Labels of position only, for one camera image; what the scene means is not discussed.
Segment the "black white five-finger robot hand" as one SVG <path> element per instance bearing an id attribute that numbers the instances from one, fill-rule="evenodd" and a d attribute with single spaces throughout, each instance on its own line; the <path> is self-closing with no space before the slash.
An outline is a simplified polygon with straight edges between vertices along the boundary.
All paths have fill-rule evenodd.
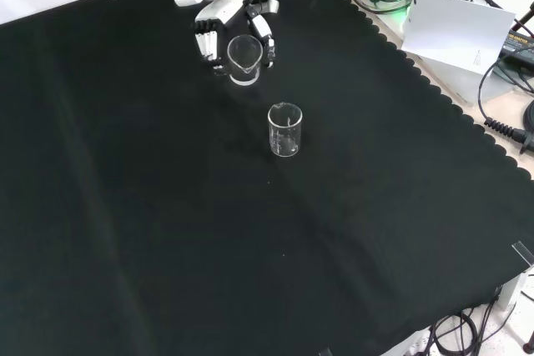
<path id="1" fill-rule="evenodd" d="M 215 0 L 196 16 L 194 34 L 199 54 L 204 63 L 214 70 L 223 68 L 222 35 L 236 17 L 246 18 L 252 36 L 259 40 L 263 55 L 261 62 L 267 68 L 275 63 L 275 39 L 265 14 L 277 14 L 278 0 L 257 3 L 254 0 Z"/>

